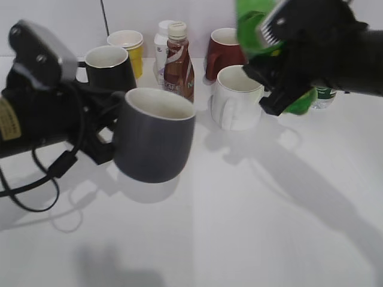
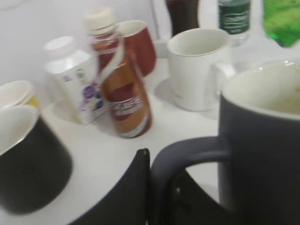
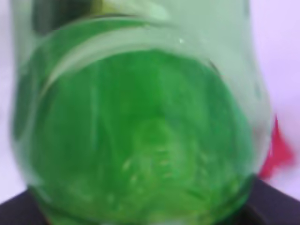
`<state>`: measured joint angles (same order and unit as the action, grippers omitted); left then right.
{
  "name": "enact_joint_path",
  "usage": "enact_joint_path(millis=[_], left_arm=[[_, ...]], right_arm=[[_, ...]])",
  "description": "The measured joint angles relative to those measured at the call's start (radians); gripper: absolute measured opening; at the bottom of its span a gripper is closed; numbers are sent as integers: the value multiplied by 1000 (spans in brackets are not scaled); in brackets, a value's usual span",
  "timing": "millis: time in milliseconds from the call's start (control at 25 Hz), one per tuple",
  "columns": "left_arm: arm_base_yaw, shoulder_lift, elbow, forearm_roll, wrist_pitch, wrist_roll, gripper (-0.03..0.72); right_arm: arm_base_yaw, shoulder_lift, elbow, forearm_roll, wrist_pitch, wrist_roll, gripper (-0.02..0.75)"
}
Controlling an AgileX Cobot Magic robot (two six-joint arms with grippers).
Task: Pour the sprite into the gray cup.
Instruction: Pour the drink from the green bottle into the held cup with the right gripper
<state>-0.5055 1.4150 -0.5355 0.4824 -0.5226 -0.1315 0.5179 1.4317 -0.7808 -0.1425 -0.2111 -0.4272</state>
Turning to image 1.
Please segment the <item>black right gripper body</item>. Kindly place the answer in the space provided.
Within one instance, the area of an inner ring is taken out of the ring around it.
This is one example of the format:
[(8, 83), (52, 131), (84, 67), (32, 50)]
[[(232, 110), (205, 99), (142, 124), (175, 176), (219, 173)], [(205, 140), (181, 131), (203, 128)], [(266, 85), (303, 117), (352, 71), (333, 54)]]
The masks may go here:
[(285, 60), (279, 87), (368, 90), (369, 34), (345, 1), (285, 1), (279, 9)]

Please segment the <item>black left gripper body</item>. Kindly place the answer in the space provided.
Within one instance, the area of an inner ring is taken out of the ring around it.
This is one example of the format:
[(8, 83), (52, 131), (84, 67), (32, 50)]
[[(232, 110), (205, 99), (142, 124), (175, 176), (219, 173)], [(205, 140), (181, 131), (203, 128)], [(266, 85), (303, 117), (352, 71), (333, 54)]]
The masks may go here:
[(74, 98), (74, 111), (78, 119), (69, 128), (68, 139), (73, 149), (63, 152), (54, 164), (73, 165), (79, 151), (97, 165), (111, 161), (114, 145), (103, 141), (99, 132), (104, 128), (114, 130), (124, 92), (95, 88), (79, 81), (60, 83), (56, 90)]

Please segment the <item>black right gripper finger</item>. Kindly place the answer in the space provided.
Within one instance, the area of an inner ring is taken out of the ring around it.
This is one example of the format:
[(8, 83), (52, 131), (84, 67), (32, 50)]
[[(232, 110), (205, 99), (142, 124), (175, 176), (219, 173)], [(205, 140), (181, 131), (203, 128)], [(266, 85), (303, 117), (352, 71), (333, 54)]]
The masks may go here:
[(302, 1), (279, 1), (259, 24), (259, 37), (262, 45), (297, 41), (301, 12)]
[(303, 115), (314, 102), (314, 88), (290, 68), (278, 70), (270, 66), (246, 64), (246, 76), (262, 84), (270, 95), (260, 100), (265, 113)]

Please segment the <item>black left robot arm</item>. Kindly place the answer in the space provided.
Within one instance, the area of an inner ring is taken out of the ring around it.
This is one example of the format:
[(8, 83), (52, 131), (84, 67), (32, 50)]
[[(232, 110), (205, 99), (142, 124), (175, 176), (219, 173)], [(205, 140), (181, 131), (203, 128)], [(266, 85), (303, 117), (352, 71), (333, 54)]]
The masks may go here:
[(14, 111), (10, 122), (20, 129), (20, 136), (1, 136), (1, 157), (67, 141), (97, 165), (109, 162), (114, 147), (104, 142), (99, 132), (112, 127), (124, 96), (123, 91), (94, 88), (79, 81), (37, 90), (29, 79), (11, 69), (1, 99)]

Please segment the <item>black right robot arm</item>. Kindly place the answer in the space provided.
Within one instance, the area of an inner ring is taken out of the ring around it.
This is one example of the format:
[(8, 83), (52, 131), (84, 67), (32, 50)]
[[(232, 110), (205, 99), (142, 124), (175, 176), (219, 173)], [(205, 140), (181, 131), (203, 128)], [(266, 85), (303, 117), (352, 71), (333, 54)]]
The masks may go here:
[(270, 91), (265, 113), (302, 114), (316, 88), (382, 96), (382, 32), (348, 1), (279, 1), (243, 15), (246, 75)]

